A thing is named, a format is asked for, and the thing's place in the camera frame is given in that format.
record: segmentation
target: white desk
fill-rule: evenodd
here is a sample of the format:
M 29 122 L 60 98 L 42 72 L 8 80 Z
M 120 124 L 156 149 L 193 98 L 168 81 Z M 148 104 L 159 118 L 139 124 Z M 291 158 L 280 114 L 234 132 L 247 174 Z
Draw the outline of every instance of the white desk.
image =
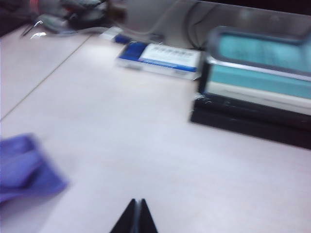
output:
M 20 32 L 1 136 L 33 132 L 70 185 L 4 205 L 1 233 L 108 233 L 131 198 L 159 233 L 311 232 L 310 150 L 190 123 L 197 83 L 115 67 L 120 45 Z

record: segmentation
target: black cable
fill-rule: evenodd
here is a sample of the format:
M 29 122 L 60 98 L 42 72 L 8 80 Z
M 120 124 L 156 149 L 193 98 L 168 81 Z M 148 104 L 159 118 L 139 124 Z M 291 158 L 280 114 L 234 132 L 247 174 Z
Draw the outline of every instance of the black cable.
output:
M 183 22 L 183 30 L 184 30 L 184 34 L 187 38 L 187 40 L 189 41 L 189 43 L 195 48 L 195 49 L 199 49 L 200 45 L 196 45 L 189 33 L 189 22 L 192 18 L 192 15 L 194 13 L 195 8 L 199 5 L 199 2 L 196 2 L 194 5 L 192 5 L 192 7 L 188 10 L 185 18 L 184 18 L 184 22 Z

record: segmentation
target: cable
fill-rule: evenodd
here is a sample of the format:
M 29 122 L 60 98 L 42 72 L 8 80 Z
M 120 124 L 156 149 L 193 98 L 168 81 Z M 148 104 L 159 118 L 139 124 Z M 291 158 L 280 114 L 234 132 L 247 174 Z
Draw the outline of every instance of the cable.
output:
M 130 32 L 133 34 L 138 34 L 138 35 L 149 35 L 151 34 L 155 29 L 157 29 L 157 27 L 159 25 L 162 24 L 162 22 L 165 20 L 166 16 L 170 13 L 170 11 L 172 11 L 175 6 L 180 2 L 181 0 L 176 0 L 164 13 L 163 15 L 158 19 L 157 22 L 154 23 L 154 25 L 152 26 L 151 29 L 149 29 L 148 31 L 145 32 L 140 32 L 140 31 L 135 31 L 129 28 L 126 28 L 124 25 L 119 24 L 118 22 L 114 22 L 114 24 L 116 24 L 119 28 L 121 28 L 122 30 L 124 30 L 125 32 Z
M 185 18 L 184 18 L 184 22 L 183 22 L 183 30 L 184 30 L 184 34 L 187 38 L 187 40 L 189 41 L 189 43 L 195 48 L 195 49 L 199 49 L 199 46 L 196 45 L 193 40 L 191 39 L 190 33 L 189 33 L 189 21 L 192 18 L 193 12 L 195 10 L 195 8 L 199 5 L 199 2 L 196 2 L 194 5 L 192 5 L 192 7 L 188 10 Z
M 195 36 L 195 39 L 196 39 L 196 42 L 200 45 L 200 41 L 199 41 L 199 38 L 198 38 L 198 33 L 197 33 L 197 30 L 196 30 L 196 26 L 199 25 L 200 23 L 202 23 L 204 20 L 206 20 L 206 18 L 210 15 L 210 13 L 215 10 L 219 5 L 215 5 L 213 6 L 212 8 L 209 9 L 208 12 L 205 13 L 205 15 L 199 20 L 197 21 L 196 23 L 192 24 L 192 28 L 194 28 L 194 36 Z M 203 44 L 199 47 L 200 50 L 203 50 L 203 46 L 206 44 L 206 41 L 203 42 Z

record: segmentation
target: blue item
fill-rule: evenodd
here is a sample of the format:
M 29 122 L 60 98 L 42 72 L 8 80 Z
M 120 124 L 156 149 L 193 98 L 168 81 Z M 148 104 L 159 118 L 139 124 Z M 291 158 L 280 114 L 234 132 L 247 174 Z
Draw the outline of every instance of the blue item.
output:
M 115 39 L 116 43 L 124 44 L 124 45 L 129 43 L 132 40 L 131 38 L 129 38 L 129 37 L 125 36 L 125 35 L 121 35 L 121 34 L 116 35 L 114 39 Z
M 2 140 L 0 150 L 0 203 L 21 196 L 54 194 L 66 187 L 29 135 Z
M 161 67 L 168 67 L 168 68 L 174 68 L 189 72 L 196 72 L 197 67 L 189 67 L 189 66 L 183 66 L 179 64 L 169 63 L 169 62 L 162 62 L 158 60 L 153 59 L 140 59 L 140 56 L 142 55 L 145 48 L 148 46 L 148 44 L 141 43 L 141 42 L 131 42 L 128 44 L 128 46 L 124 49 L 124 51 L 121 53 L 119 58 L 135 61 L 135 62 L 141 62 Z

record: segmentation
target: purple glove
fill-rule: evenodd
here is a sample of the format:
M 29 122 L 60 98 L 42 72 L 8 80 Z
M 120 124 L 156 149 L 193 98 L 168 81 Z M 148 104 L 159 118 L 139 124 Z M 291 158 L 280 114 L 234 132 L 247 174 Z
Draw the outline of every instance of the purple glove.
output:
M 0 156 L 0 203 L 19 196 L 57 193 L 67 185 L 29 135 L 2 140 Z

